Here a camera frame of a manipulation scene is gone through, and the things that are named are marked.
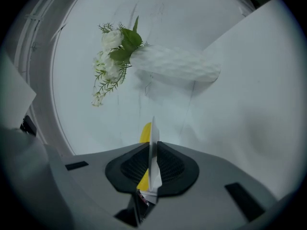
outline black slot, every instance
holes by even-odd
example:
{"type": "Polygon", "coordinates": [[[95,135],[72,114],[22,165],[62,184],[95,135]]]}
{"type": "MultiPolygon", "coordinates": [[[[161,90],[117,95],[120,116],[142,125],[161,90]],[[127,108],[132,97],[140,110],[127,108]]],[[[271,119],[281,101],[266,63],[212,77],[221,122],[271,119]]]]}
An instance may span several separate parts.
{"type": "Polygon", "coordinates": [[[225,188],[250,222],[264,213],[264,209],[239,183],[226,185],[225,188]]]}
{"type": "Polygon", "coordinates": [[[88,165],[87,162],[82,161],[82,162],[77,162],[77,163],[66,164],[65,167],[68,171],[71,171],[71,170],[75,170],[75,169],[78,169],[78,168],[81,168],[87,165],[88,165]]]}

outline textured white vase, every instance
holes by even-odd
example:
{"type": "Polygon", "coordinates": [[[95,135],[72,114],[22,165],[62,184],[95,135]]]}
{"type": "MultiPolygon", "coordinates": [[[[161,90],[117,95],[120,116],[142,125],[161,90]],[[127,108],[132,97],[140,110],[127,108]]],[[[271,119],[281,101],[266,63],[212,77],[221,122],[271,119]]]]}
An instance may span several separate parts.
{"type": "Polygon", "coordinates": [[[134,51],[130,63],[142,70],[202,82],[214,82],[221,72],[220,65],[206,63],[201,54],[156,45],[134,51]]]}

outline white vase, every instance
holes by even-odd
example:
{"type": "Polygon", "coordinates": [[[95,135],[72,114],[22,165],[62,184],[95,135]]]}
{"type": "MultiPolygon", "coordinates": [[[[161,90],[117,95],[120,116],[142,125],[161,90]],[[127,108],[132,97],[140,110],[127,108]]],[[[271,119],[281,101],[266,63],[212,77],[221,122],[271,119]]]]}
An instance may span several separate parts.
{"type": "Polygon", "coordinates": [[[201,54],[157,45],[137,49],[132,53],[130,63],[142,70],[202,82],[214,82],[221,71],[220,65],[206,63],[201,54]]]}

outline yellow object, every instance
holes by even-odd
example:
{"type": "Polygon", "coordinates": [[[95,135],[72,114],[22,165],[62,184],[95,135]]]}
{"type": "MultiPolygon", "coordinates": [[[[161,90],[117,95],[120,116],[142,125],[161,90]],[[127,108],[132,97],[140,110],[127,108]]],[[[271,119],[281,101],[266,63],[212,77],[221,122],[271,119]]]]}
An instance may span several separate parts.
{"type": "MultiPolygon", "coordinates": [[[[149,142],[151,127],[152,127],[152,123],[148,123],[144,126],[141,137],[140,137],[140,143],[149,142]]],[[[143,178],[141,179],[140,183],[138,184],[136,188],[142,191],[147,191],[149,189],[148,169],[146,170],[143,178]]]]}

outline yellow block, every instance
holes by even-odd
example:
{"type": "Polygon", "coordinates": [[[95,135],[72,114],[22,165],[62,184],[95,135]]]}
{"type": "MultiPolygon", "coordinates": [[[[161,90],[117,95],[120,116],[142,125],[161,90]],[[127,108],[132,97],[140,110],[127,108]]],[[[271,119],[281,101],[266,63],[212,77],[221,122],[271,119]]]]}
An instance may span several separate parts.
{"type": "MultiPolygon", "coordinates": [[[[144,126],[141,137],[140,137],[140,143],[149,142],[150,140],[150,130],[152,127],[152,123],[148,123],[144,126]]],[[[140,183],[136,187],[137,189],[140,189],[142,191],[147,191],[149,188],[148,185],[148,169],[146,170],[143,178],[141,179],[140,183]]]]}

